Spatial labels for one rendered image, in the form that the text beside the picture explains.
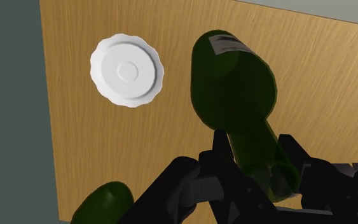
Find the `dark green rounded object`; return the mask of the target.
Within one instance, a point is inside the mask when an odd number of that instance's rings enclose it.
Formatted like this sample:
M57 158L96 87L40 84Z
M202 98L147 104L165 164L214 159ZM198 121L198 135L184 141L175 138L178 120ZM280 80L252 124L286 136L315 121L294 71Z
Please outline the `dark green rounded object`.
M134 197L126 184L108 182L80 204L70 224L117 224L133 204Z

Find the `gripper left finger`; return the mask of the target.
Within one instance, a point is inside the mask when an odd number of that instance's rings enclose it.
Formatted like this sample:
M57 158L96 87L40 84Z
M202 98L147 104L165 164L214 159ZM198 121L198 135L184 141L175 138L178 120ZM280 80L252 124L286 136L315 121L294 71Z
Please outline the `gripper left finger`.
M277 210L258 184L233 160L225 131L214 132L211 150L197 160L177 157L118 224L182 224L209 202L217 224L272 224Z

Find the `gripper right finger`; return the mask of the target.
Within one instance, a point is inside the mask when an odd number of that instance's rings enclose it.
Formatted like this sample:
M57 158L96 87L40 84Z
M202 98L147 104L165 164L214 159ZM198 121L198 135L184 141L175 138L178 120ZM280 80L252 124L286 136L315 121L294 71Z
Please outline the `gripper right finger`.
M358 163L311 157L289 134L278 142L300 173L302 208L279 209L287 224L358 224Z

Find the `white scalloped plate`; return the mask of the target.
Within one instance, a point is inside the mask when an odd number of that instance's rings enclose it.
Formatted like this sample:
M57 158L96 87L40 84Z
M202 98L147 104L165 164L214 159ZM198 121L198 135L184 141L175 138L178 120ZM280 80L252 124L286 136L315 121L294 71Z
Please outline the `white scalloped plate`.
M164 67L146 41L119 33L97 44L90 56L90 76L110 102L137 108L149 104L162 90Z

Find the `dark green glass bottle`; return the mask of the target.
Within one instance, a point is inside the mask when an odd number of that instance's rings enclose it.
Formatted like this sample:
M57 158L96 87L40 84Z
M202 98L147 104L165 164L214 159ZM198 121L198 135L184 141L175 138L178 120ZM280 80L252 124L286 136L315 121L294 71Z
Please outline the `dark green glass bottle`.
M267 121L277 100L269 65L232 33L208 31L193 46L190 92L201 121L228 135L240 170L272 202L292 196L299 172Z

